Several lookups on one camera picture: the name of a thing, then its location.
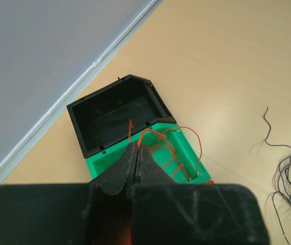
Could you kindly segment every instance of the white wall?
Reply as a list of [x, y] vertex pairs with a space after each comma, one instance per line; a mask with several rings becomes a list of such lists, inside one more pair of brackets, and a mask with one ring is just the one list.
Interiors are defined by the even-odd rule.
[[149, 2], [0, 0], [0, 162]]

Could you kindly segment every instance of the beige tabletop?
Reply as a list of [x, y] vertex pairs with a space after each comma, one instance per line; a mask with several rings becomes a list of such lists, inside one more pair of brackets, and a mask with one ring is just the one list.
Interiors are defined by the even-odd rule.
[[[257, 196], [273, 244], [286, 244], [271, 199], [278, 161], [291, 150], [291, 1], [166, 0], [80, 96], [127, 74], [150, 79], [181, 126], [195, 129], [217, 183]], [[189, 141], [197, 149], [196, 138]], [[65, 112], [4, 183], [91, 180]], [[281, 207], [291, 243], [291, 209]]]

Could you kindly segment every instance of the green tray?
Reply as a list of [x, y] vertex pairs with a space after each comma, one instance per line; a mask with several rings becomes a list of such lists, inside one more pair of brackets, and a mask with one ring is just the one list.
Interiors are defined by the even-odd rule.
[[[151, 129], [163, 132], [166, 129], [177, 127], [178, 124], [165, 124], [165, 123], [156, 123], [152, 125]], [[141, 132], [133, 135], [131, 137], [132, 142], [137, 141], [140, 138]], [[181, 129], [172, 129], [166, 133], [167, 139], [172, 143], [172, 145], [176, 149], [176, 156], [182, 164], [188, 169], [191, 176], [195, 175], [196, 165], [198, 162], [198, 157], [194, 152], [193, 148], [191, 147], [190, 143], [186, 139], [184, 133]], [[144, 134], [142, 144], [147, 144], [152, 146], [153, 144], [157, 143], [157, 135], [146, 132]], [[94, 179], [98, 175], [100, 175], [103, 171], [105, 171], [108, 167], [110, 167], [114, 162], [116, 162], [122, 153], [124, 152], [125, 148], [129, 144], [129, 139], [125, 139], [112, 147], [109, 147], [102, 152], [97, 153], [86, 159], [87, 166], [91, 173], [91, 177]], [[168, 162], [171, 158], [171, 153], [168, 149], [161, 149], [157, 150], [153, 153], [153, 158], [158, 163], [158, 165], [163, 165]], [[163, 170], [172, 175], [175, 170], [178, 168], [178, 163], [172, 160], [167, 166], [163, 168]], [[201, 163], [198, 169], [198, 175], [195, 179], [188, 181], [187, 176], [184, 174], [182, 170], [179, 170], [173, 179], [177, 183], [204, 183], [211, 179], [211, 176], [206, 171], [205, 167]]]

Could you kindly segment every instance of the open plastic box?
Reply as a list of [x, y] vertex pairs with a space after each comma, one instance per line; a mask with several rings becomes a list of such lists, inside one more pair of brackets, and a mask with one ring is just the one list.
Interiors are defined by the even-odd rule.
[[[90, 170], [96, 178], [119, 159], [128, 141], [129, 120], [133, 121], [132, 141], [137, 141], [145, 128], [162, 132], [178, 126], [150, 80], [128, 75], [67, 106], [78, 142]], [[198, 157], [181, 129], [167, 132], [168, 140], [176, 149], [176, 156], [195, 176]], [[157, 136], [147, 132], [142, 143], [152, 146]], [[153, 158], [163, 165], [170, 158], [166, 149], [153, 153]], [[163, 169], [171, 175], [178, 167], [175, 161]], [[204, 183], [210, 180], [204, 166], [200, 165], [195, 179], [188, 181], [183, 171], [174, 180], [177, 183]]]

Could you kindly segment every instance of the black lid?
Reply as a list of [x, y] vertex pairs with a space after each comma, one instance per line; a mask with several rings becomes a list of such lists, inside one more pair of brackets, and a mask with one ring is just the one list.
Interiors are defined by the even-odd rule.
[[176, 123], [150, 80], [128, 75], [67, 106], [84, 158], [156, 122]]

